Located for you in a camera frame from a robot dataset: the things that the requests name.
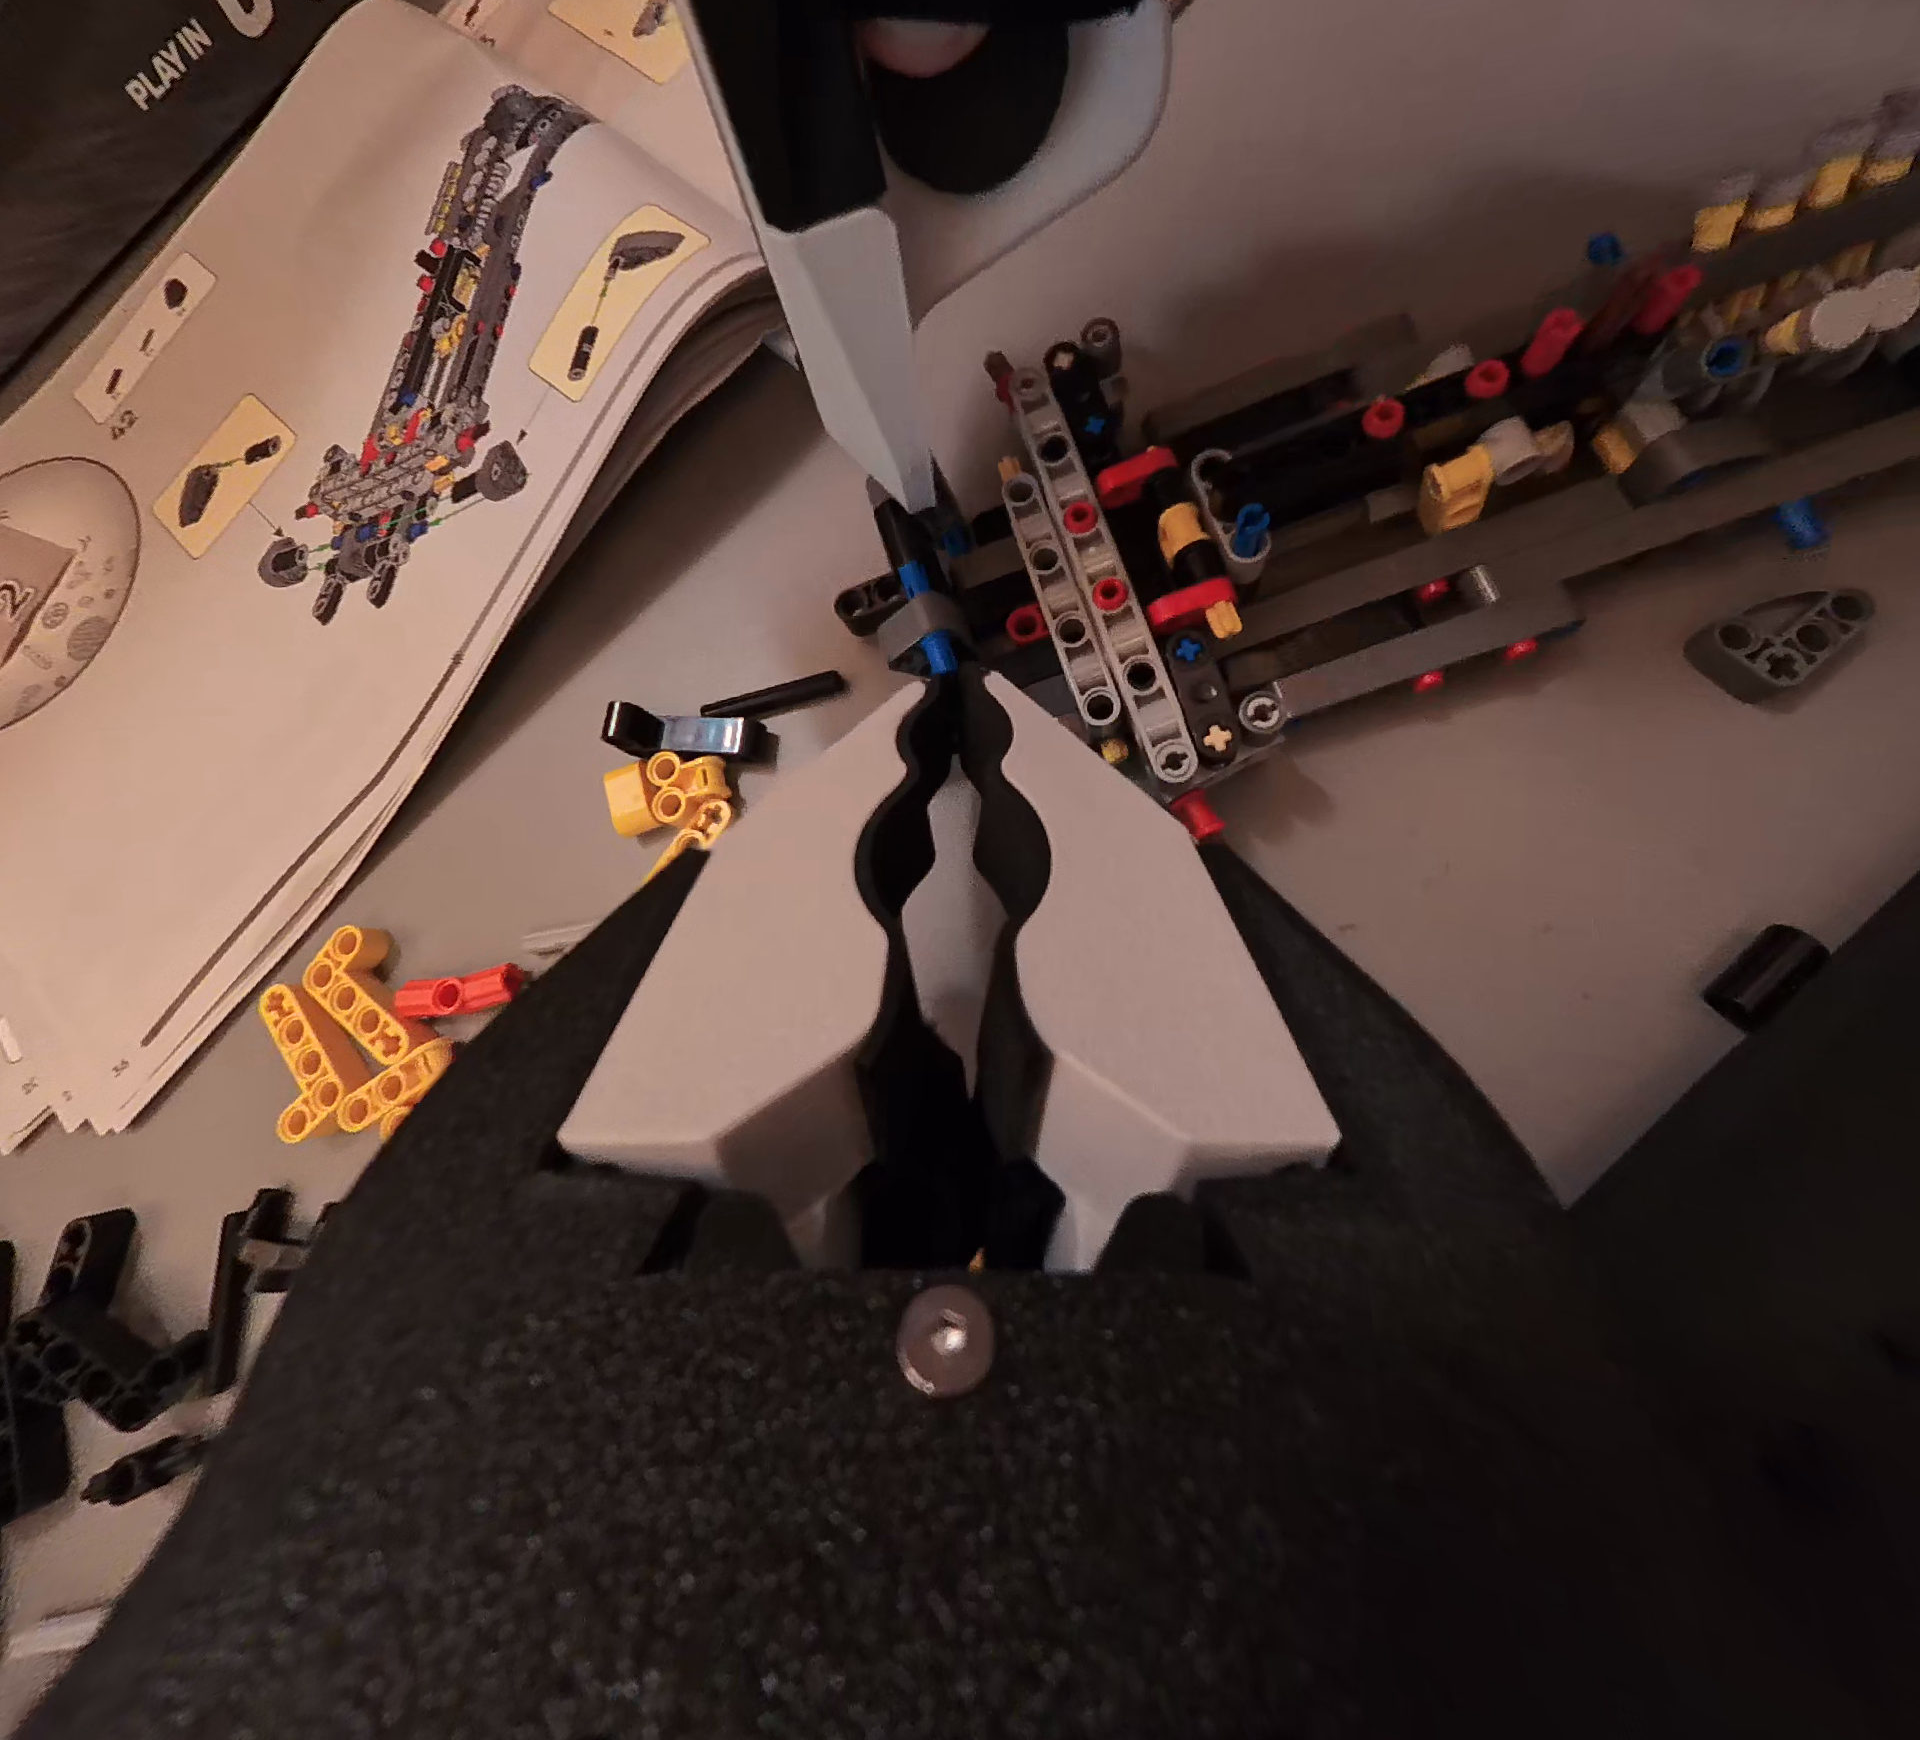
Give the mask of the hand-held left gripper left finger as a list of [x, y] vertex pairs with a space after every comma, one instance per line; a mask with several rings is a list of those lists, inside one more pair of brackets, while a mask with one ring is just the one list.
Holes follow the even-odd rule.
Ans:
[[902, 913], [962, 687], [918, 681], [780, 779], [694, 880], [564, 1120], [564, 1151], [851, 1215], [871, 1269], [974, 1251], [974, 1101], [931, 1024]]

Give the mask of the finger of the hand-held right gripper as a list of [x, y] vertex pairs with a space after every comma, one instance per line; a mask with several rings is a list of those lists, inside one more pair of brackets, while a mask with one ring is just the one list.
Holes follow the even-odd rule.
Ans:
[[893, 219], [864, 206], [791, 232], [756, 214], [756, 236], [824, 431], [886, 495], [924, 513], [939, 490]]

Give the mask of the lego instruction booklet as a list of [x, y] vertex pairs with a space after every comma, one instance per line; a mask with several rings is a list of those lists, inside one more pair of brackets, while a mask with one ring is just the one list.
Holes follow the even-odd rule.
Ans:
[[323, 37], [5, 420], [5, 1153], [139, 1118], [777, 328], [679, 0]]

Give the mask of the pile of yellow lego pieces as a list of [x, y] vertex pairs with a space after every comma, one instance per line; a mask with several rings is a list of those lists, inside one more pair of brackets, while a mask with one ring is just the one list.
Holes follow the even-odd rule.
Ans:
[[[662, 755], [614, 769], [606, 792], [617, 837], [668, 839], [655, 871], [705, 853], [735, 819], [721, 761]], [[458, 1043], [447, 1029], [503, 1010], [437, 1024], [400, 1016], [394, 991], [404, 983], [388, 975], [394, 953], [391, 933], [348, 922], [323, 941], [298, 978], [258, 996], [256, 1019], [297, 1089], [277, 1120], [281, 1142], [358, 1132], [391, 1139], [450, 1072]]]

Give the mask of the black curved lego liftarm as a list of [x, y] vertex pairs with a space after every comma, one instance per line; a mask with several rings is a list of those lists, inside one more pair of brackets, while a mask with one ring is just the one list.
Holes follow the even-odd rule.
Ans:
[[777, 761], [780, 741], [764, 720], [742, 715], [655, 715], [634, 702], [614, 702], [601, 721], [601, 741], [636, 762], [673, 755], [682, 762], [721, 761], [766, 769]]

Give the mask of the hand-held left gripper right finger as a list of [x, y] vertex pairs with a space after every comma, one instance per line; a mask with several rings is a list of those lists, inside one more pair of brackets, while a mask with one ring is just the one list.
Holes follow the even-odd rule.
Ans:
[[1062, 1194], [1047, 1269], [1088, 1273], [1138, 1197], [1323, 1166], [1340, 1131], [1183, 824], [998, 674], [968, 780], [1004, 917], [977, 1094]]

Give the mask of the person's right hand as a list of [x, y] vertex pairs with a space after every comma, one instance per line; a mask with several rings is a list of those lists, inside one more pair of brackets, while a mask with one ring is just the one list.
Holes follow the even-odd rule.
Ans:
[[989, 24], [868, 18], [855, 22], [855, 45], [871, 70], [932, 78], [962, 67], [989, 37]]

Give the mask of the pile of black lego pieces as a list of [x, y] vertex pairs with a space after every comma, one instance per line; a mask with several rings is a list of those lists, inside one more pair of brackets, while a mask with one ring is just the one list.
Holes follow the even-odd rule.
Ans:
[[139, 1243], [132, 1208], [62, 1225], [24, 1305], [14, 1303], [14, 1247], [5, 1243], [5, 1525], [70, 1494], [70, 1409], [132, 1438], [181, 1405], [234, 1391], [255, 1307], [293, 1287], [328, 1214], [323, 1206], [302, 1230], [287, 1187], [264, 1187], [228, 1214], [214, 1243], [204, 1317], [177, 1337], [150, 1337], [120, 1310]]

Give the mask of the dark grey lego cam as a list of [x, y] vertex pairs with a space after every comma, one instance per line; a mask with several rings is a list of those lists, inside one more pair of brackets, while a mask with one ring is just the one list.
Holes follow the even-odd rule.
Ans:
[[1687, 635], [1686, 663], [1742, 703], [1811, 687], [1869, 637], [1878, 618], [1867, 590], [1804, 590], [1768, 597]]

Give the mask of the grey lego car chassis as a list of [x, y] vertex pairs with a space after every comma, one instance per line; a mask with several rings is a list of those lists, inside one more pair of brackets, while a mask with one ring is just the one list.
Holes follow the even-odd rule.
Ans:
[[1118, 328], [985, 367], [1011, 449], [834, 611], [898, 672], [1001, 672], [1192, 832], [1302, 721], [1521, 663], [1573, 587], [1917, 465], [1917, 89], [1709, 182], [1687, 234], [1614, 234], [1490, 352], [1406, 318], [1128, 415]]

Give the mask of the black lego connector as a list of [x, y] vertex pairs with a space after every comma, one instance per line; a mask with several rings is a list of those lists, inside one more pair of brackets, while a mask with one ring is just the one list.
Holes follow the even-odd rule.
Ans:
[[1737, 1033], [1759, 1033], [1830, 958], [1833, 949], [1817, 937], [1768, 925], [1704, 984], [1701, 1003]]

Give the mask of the black lego axle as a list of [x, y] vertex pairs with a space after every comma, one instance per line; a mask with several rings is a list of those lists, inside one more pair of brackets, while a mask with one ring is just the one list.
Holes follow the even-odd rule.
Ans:
[[777, 720], [849, 694], [835, 669], [807, 672], [772, 686], [708, 702], [702, 720]]

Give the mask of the red lego axle connector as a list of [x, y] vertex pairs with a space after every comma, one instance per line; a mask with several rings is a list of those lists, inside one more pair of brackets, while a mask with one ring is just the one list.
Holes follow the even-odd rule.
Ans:
[[400, 1016], [437, 1024], [508, 1007], [524, 987], [526, 971], [510, 961], [461, 976], [416, 978], [398, 984], [394, 1009]]

